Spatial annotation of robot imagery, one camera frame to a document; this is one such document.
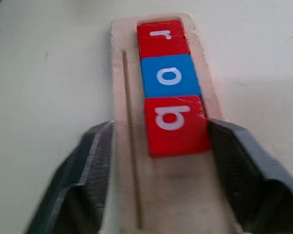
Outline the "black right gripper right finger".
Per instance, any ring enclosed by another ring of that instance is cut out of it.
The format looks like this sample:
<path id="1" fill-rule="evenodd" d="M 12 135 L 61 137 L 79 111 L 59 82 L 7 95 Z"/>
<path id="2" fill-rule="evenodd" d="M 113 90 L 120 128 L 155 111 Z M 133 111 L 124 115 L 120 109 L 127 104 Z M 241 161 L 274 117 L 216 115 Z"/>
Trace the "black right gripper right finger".
<path id="1" fill-rule="evenodd" d="M 245 128 L 210 119 L 218 176 L 249 234 L 293 234 L 293 176 Z"/>

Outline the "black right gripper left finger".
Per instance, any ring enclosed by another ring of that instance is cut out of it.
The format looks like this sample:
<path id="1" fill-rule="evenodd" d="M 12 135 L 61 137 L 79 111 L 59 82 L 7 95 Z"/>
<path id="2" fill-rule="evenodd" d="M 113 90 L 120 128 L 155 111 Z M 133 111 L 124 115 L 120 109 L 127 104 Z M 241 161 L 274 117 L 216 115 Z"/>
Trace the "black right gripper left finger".
<path id="1" fill-rule="evenodd" d="M 53 175 L 28 234 L 97 234 L 108 194 L 113 121 L 91 127 Z"/>

